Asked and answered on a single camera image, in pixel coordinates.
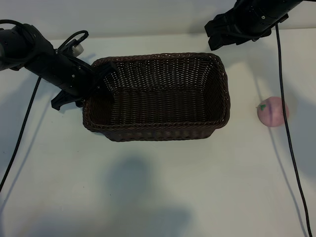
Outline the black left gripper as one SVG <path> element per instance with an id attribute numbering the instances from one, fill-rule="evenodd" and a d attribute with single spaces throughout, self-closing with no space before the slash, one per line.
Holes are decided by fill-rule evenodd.
<path id="1" fill-rule="evenodd" d="M 85 100 L 99 90 L 110 101 L 114 100 L 107 86 L 107 76 L 116 71 L 112 62 L 93 67 L 69 54 L 55 52 L 35 57 L 26 64 L 26 69 L 61 89 L 51 100 L 51 106 L 56 110 L 72 102 L 82 108 Z"/>

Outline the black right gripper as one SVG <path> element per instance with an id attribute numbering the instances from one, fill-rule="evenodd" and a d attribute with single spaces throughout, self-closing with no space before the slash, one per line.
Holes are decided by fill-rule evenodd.
<path id="1" fill-rule="evenodd" d="M 300 0 L 238 0 L 205 26 L 211 51 L 224 45 L 240 45 L 271 34 L 271 28 L 288 18 Z"/>

